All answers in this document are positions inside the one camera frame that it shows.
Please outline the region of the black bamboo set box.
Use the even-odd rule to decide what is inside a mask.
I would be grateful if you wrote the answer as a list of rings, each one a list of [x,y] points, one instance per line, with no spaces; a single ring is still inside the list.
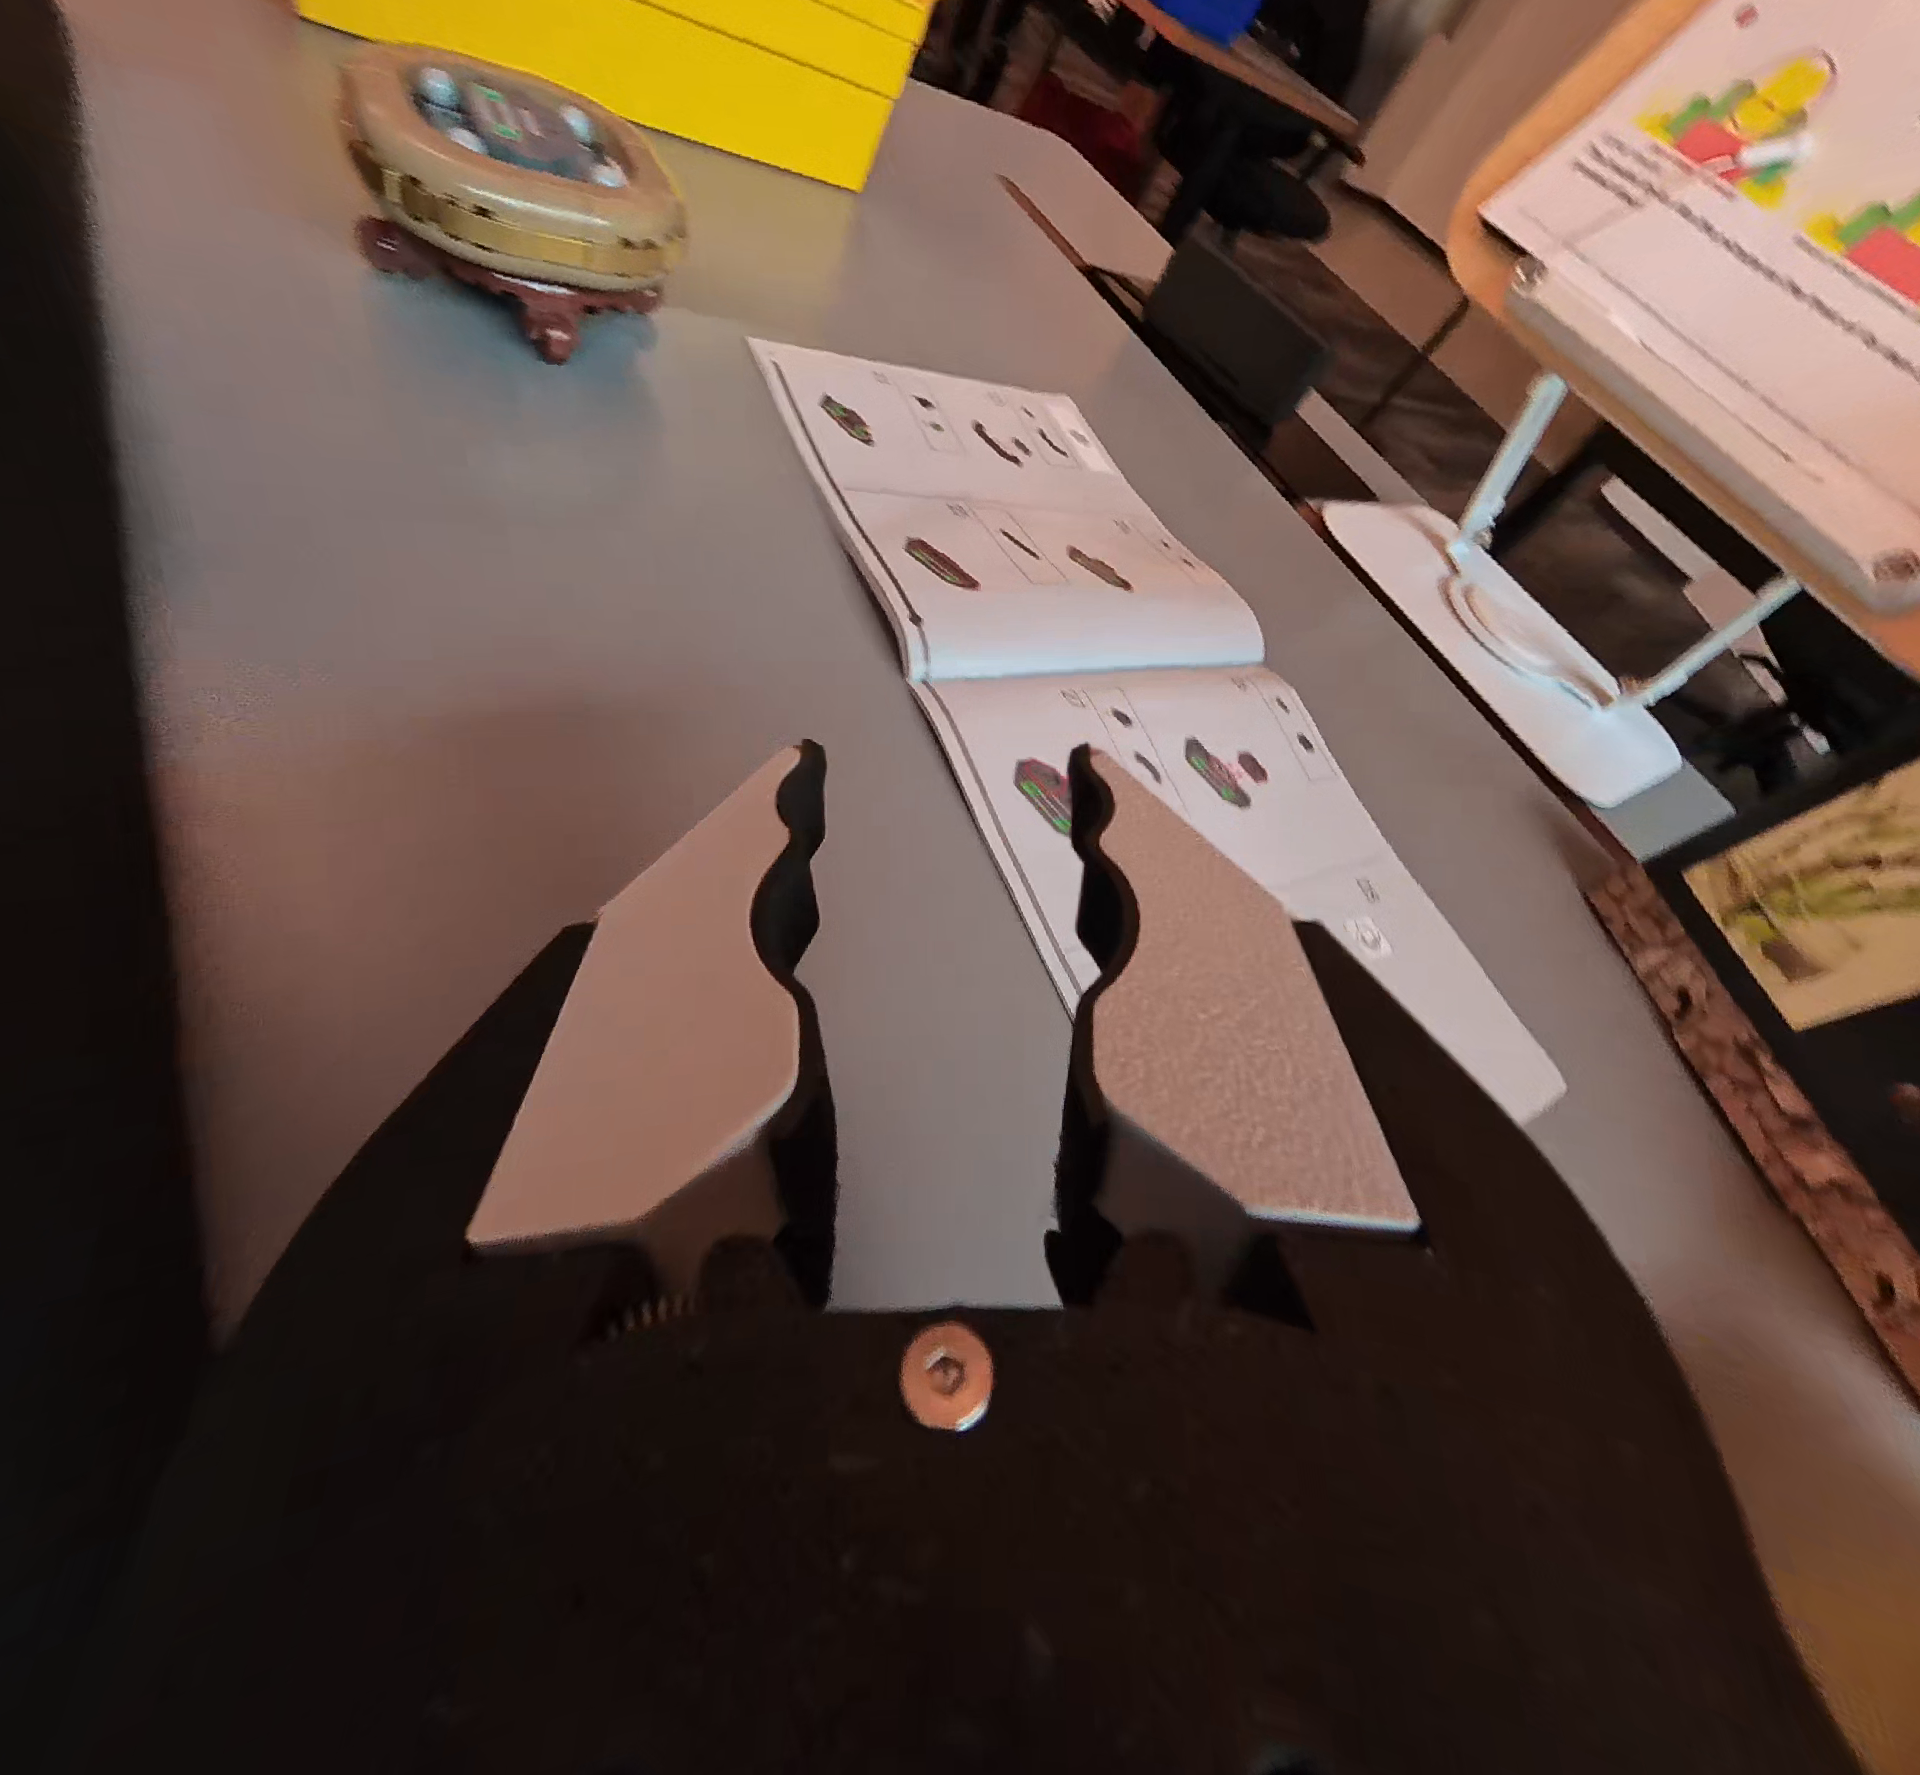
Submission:
[[[1594,882],[1587,904],[1915,1394],[1915,729]]]

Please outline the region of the dark box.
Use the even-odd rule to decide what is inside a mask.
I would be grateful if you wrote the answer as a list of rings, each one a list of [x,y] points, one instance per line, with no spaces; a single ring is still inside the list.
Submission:
[[[1182,239],[1142,302],[1142,328],[1233,412],[1272,429],[1327,373],[1327,342],[1205,234]]]

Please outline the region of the tan round brick pot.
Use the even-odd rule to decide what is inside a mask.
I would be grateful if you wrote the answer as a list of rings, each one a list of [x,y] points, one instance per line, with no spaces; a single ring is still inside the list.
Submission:
[[[611,108],[491,62],[368,43],[340,66],[355,239],[389,277],[512,308],[549,366],[598,317],[650,317],[687,245],[685,198]]]

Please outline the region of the long wooden table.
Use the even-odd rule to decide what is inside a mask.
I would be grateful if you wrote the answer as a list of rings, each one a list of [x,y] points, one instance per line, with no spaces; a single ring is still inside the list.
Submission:
[[[1171,12],[1165,12],[1150,0],[1111,0],[1117,11],[1135,19],[1136,26],[1164,40],[1170,48],[1196,60],[1215,71],[1260,92],[1263,98],[1299,114],[1335,146],[1338,156],[1349,164],[1365,162],[1361,150],[1361,125],[1329,97],[1313,89],[1279,57],[1266,51],[1260,43],[1241,35],[1231,43],[1216,43],[1182,24]]]

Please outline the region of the printed instruction sheet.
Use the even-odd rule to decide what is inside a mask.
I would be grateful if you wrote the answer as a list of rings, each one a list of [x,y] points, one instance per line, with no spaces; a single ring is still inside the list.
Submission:
[[[1605,137],[1696,178],[1915,317],[1918,0],[1637,0],[1468,180],[1468,227],[1543,254],[1523,184]]]

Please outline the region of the grey desk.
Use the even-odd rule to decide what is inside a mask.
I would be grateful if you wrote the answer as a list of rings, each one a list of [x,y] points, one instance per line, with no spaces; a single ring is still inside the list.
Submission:
[[[828,755],[835,1295],[1050,1303],[1067,1016],[748,337],[1069,395],[1225,572],[1392,848],[1554,1058],[1531,1127],[1659,1313],[1795,1642],[1915,1772],[1915,1408],[1581,886],[1609,868],[1015,202],[1146,234],[1050,137],[912,87],[860,195],[662,146],[658,320],[549,368],[382,279],[341,40],[287,0],[57,0],[79,71],[178,928],[211,1308],[562,924],[778,746]]]

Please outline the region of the black stool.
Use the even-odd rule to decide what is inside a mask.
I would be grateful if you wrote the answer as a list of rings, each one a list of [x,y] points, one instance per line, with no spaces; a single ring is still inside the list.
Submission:
[[[1228,244],[1244,236],[1323,244],[1329,204],[1299,166],[1327,146],[1323,131],[1273,105],[1231,108],[1222,131],[1225,159],[1202,198],[1202,217]]]

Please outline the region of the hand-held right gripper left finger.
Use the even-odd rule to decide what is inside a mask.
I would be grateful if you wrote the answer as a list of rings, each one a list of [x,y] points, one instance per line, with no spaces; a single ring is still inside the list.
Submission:
[[[733,1244],[801,1303],[835,1260],[835,1105],[801,964],[820,924],[828,759],[772,755],[589,927],[469,1250],[614,1250],[689,1297]]]

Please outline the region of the instruction booklet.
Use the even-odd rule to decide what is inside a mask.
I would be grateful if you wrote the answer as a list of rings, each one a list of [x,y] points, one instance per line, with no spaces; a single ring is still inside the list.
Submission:
[[[1340,939],[1516,1125],[1561,1099],[1548,1052],[1266,667],[1251,607],[1069,397],[748,347],[1065,1010],[1095,973],[1067,780],[1092,746]]]

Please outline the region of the white document stand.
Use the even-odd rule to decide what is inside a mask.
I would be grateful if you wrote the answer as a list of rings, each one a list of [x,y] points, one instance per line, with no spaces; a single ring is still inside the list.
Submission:
[[[1705,182],[1605,137],[1523,184],[1577,227],[1543,254],[1468,227],[1462,294],[1537,366],[1458,519],[1324,502],[1318,519],[1507,734],[1609,811],[1683,770],[1651,708],[1807,594],[1915,675],[1918,321]],[[1755,598],[1646,680],[1619,680],[1498,563],[1523,463],[1575,397],[1771,565]]]

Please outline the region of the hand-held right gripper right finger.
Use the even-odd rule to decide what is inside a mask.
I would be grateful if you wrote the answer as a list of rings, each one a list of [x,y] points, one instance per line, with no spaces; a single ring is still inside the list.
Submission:
[[[1067,763],[1074,1006],[1044,1260],[1064,1303],[1160,1277],[1296,1303],[1282,1241],[1420,1235],[1296,921],[1113,755]]]

